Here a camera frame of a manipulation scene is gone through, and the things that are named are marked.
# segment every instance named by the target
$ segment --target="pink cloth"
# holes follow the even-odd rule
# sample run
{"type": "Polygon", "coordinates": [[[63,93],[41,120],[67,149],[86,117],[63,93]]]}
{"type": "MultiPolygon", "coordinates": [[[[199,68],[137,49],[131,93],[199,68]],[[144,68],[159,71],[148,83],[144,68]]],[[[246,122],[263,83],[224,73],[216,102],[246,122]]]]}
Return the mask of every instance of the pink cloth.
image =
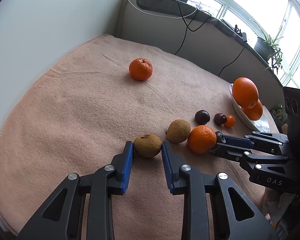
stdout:
{"type": "MultiPolygon", "coordinates": [[[[2,128],[1,217],[19,232],[68,174],[94,173],[140,134],[153,133],[165,140],[175,119],[194,128],[194,114],[200,109],[212,118],[219,112],[236,117],[231,129],[211,120],[208,126],[214,130],[236,136],[251,133],[234,112],[226,81],[158,48],[108,35],[88,41],[32,85],[2,128]],[[128,72],[138,57],[149,59],[154,68],[145,82],[128,72]]],[[[277,132],[265,112],[271,131],[277,132]]],[[[186,143],[172,148],[202,172],[226,172],[261,207],[264,187],[249,182],[238,163],[210,153],[195,155],[186,143]]],[[[182,212],[183,196],[170,194],[161,155],[136,156],[126,194],[113,197],[116,239],[179,239],[182,212]]]]}

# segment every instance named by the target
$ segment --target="window sill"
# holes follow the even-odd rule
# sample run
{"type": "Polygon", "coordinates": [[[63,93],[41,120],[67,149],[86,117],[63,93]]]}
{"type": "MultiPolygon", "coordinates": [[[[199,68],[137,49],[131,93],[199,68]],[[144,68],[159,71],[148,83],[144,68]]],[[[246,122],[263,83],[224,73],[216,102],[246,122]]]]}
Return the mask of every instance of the window sill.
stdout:
{"type": "MultiPolygon", "coordinates": [[[[190,13],[192,13],[194,11],[194,7],[183,3],[183,2],[179,2],[181,11],[184,15],[188,15],[190,13]]],[[[177,17],[180,17],[180,12],[179,12],[179,8],[177,6],[177,4],[171,0],[137,0],[137,5],[144,10],[149,10],[149,11],[154,11],[154,12],[159,12],[159,13],[164,13],[164,14],[170,14],[170,15],[174,15],[177,17]]],[[[208,14],[204,13],[203,11],[199,11],[196,15],[196,17],[194,18],[194,20],[196,21],[200,21],[200,22],[204,22],[207,17],[209,17],[208,14]]],[[[220,20],[214,18],[214,17],[210,17],[206,23],[211,23],[213,24],[219,31],[221,31],[223,34],[225,34],[228,37],[232,37],[235,39],[236,42],[238,42],[240,45],[244,45],[244,42],[242,41],[242,38],[236,34],[232,29],[230,29],[228,26],[226,26],[223,22],[221,22],[220,20]]],[[[266,68],[269,67],[268,63],[248,44],[245,44],[245,48],[250,51],[266,68]]],[[[279,81],[279,79],[277,78],[277,76],[274,74],[274,77],[276,79],[276,81],[280,84],[281,87],[282,84],[279,81]]]]}

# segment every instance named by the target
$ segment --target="potted plant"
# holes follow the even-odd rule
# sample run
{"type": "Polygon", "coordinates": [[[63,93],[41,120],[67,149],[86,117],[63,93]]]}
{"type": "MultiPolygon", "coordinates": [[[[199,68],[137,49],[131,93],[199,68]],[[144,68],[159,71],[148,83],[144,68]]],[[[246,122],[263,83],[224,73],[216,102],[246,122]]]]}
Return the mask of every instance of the potted plant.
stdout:
{"type": "Polygon", "coordinates": [[[275,38],[272,38],[270,35],[266,34],[261,26],[253,21],[255,24],[257,24],[260,28],[260,32],[263,34],[263,37],[260,37],[256,31],[255,33],[258,35],[257,43],[254,46],[254,50],[258,52],[258,54],[266,61],[271,58],[271,67],[274,71],[275,69],[278,70],[282,68],[281,62],[282,62],[282,52],[279,48],[279,40],[283,38],[282,36],[279,37],[279,34],[282,30],[282,26],[280,30],[278,31],[275,38]]]}

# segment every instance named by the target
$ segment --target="white cable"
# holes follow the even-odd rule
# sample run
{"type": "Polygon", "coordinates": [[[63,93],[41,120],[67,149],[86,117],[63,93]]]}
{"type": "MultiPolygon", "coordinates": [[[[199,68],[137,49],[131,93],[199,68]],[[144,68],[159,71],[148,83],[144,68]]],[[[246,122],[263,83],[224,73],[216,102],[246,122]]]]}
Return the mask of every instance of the white cable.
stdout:
{"type": "MultiPolygon", "coordinates": [[[[159,16],[159,17],[165,17],[165,18],[172,18],[172,19],[182,19],[182,17],[170,17],[170,16],[163,16],[163,15],[156,15],[156,14],[152,14],[152,13],[147,13],[147,12],[144,12],[144,11],[140,10],[140,9],[137,8],[136,6],[134,6],[134,4],[133,4],[130,0],[128,0],[128,2],[129,2],[134,8],[136,8],[137,10],[139,10],[140,12],[143,12],[143,13],[145,13],[145,14],[149,14],[149,15],[153,15],[153,16],[159,16]]],[[[194,14],[194,13],[196,12],[196,10],[199,10],[199,6],[198,6],[197,9],[195,9],[195,10],[193,11],[193,13],[190,13],[189,15],[184,16],[184,18],[186,18],[186,17],[188,17],[188,16],[194,14]]]]}

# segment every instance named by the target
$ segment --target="white bowl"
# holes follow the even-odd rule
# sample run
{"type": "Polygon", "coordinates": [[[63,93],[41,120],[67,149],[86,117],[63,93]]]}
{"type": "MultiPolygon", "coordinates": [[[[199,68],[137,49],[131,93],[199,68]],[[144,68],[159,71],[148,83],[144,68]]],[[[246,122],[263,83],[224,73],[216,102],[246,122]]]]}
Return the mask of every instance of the white bowl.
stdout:
{"type": "Polygon", "coordinates": [[[245,113],[241,110],[241,107],[237,104],[237,102],[233,98],[232,85],[233,84],[230,84],[229,90],[230,90],[230,95],[231,95],[231,98],[232,98],[233,108],[234,108],[234,111],[236,112],[237,116],[244,123],[244,125],[246,127],[248,127],[249,129],[251,129],[253,131],[256,131],[256,132],[258,132],[258,131],[260,131],[260,132],[270,132],[269,123],[268,123],[268,120],[267,120],[264,113],[262,113],[261,118],[257,121],[251,121],[245,115],[245,113]]]}

